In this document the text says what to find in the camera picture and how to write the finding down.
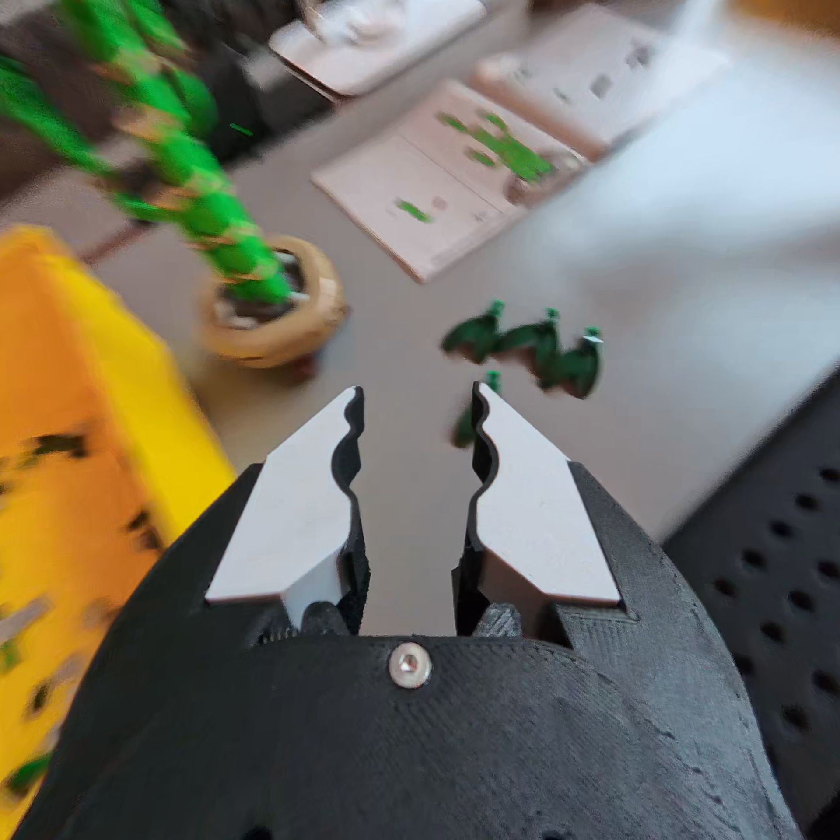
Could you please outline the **open lego instruction booklet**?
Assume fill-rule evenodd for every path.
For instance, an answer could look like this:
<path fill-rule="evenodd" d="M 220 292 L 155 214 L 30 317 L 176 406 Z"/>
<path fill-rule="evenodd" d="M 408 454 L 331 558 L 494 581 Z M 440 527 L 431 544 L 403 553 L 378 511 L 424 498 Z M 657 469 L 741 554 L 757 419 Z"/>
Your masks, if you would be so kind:
<path fill-rule="evenodd" d="M 567 190 L 728 63 L 588 3 L 441 82 L 311 182 L 426 282 Z"/>

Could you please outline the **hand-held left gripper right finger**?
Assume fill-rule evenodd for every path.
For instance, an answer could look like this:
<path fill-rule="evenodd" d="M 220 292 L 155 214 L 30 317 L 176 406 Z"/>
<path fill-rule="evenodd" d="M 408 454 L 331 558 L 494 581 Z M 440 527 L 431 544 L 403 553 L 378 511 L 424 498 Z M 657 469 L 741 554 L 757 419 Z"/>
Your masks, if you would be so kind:
<path fill-rule="evenodd" d="M 487 383 L 472 386 L 469 420 L 479 484 L 453 570 L 457 635 L 492 605 L 512 606 L 528 637 L 562 635 L 554 607 L 621 608 L 569 458 Z"/>

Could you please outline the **yellow plastic bin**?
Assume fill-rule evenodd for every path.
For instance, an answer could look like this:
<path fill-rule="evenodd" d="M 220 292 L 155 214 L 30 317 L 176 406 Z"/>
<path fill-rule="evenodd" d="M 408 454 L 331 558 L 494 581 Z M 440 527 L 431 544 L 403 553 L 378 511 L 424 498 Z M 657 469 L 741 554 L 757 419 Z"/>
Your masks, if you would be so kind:
<path fill-rule="evenodd" d="M 3 233 L 1 269 L 1 493 L 2 459 L 24 442 L 85 433 L 142 488 L 159 559 L 236 478 L 216 435 L 163 340 L 49 229 Z M 2 838 L 42 779 L 22 807 L 2 808 Z"/>

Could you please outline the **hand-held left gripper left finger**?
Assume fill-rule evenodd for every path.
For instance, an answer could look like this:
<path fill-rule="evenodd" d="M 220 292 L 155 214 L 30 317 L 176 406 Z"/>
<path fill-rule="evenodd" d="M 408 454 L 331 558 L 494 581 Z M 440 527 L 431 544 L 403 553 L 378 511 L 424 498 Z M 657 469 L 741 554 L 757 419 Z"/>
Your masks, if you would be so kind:
<path fill-rule="evenodd" d="M 355 385 L 274 448 L 263 462 L 205 593 L 208 604 L 280 601 L 301 629 L 329 603 L 359 633 L 369 591 L 360 506 L 364 391 Z"/>

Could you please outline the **pile of loose lego pieces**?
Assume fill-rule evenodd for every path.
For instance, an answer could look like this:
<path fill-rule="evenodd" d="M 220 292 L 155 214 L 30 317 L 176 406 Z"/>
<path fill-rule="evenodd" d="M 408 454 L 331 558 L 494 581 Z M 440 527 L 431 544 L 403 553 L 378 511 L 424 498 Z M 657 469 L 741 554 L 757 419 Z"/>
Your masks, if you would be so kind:
<path fill-rule="evenodd" d="M 85 433 L 2 459 L 2 808 L 46 772 L 105 633 L 160 556 L 142 488 Z"/>

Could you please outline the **green lego bamboo plant model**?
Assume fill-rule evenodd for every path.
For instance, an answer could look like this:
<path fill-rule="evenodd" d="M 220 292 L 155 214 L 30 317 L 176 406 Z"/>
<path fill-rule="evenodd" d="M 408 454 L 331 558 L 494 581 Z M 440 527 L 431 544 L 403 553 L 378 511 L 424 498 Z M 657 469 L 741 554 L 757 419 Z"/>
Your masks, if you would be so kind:
<path fill-rule="evenodd" d="M 114 128 L 143 151 L 145 192 L 131 170 L 103 157 L 42 92 L 25 65 L 2 54 L 2 116 L 83 172 L 135 221 L 170 224 L 213 269 L 201 306 L 203 343 L 249 369 L 287 367 L 302 379 L 349 308 L 338 274 L 315 245 L 267 236 L 240 201 L 206 139 L 216 103 L 191 50 L 159 2 L 59 2 L 93 72 L 116 94 Z"/>

